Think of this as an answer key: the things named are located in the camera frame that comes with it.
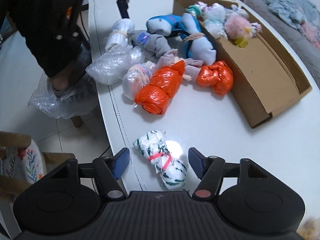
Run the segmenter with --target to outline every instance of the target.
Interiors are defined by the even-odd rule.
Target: brown cardboard box
[[[224,0],[174,0],[173,14],[181,16],[185,8],[197,1],[208,5],[217,2],[224,7],[236,4]],[[312,87],[281,42],[255,16],[248,14],[250,22],[261,24],[262,33],[249,40],[245,49],[233,41],[215,40],[201,21],[200,25],[217,50],[217,60],[224,60],[233,71],[233,96],[254,128],[298,102]]]

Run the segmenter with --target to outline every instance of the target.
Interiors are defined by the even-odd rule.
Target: silver screw
[[[123,193],[120,190],[110,190],[107,195],[109,198],[120,198]]]

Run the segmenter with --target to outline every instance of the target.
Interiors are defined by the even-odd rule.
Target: pink pom-pom
[[[231,40],[244,37],[246,28],[251,28],[250,22],[236,13],[230,16],[224,25],[224,29]]]

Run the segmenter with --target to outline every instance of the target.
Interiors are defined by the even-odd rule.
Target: brown rope
[[[185,37],[182,41],[183,42],[194,41],[194,40],[202,38],[202,37],[205,37],[205,35],[203,33],[195,33],[195,34],[192,34],[192,35]]]

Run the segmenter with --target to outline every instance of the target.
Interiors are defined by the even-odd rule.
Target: orange plastic bundle
[[[201,87],[210,86],[218,95],[224,96],[232,88],[233,74],[227,64],[219,60],[211,66],[201,67],[197,83]]]
[[[168,108],[169,99],[178,91],[182,83],[185,62],[179,61],[171,67],[164,66],[150,79],[136,95],[134,102],[150,114],[162,115]]]

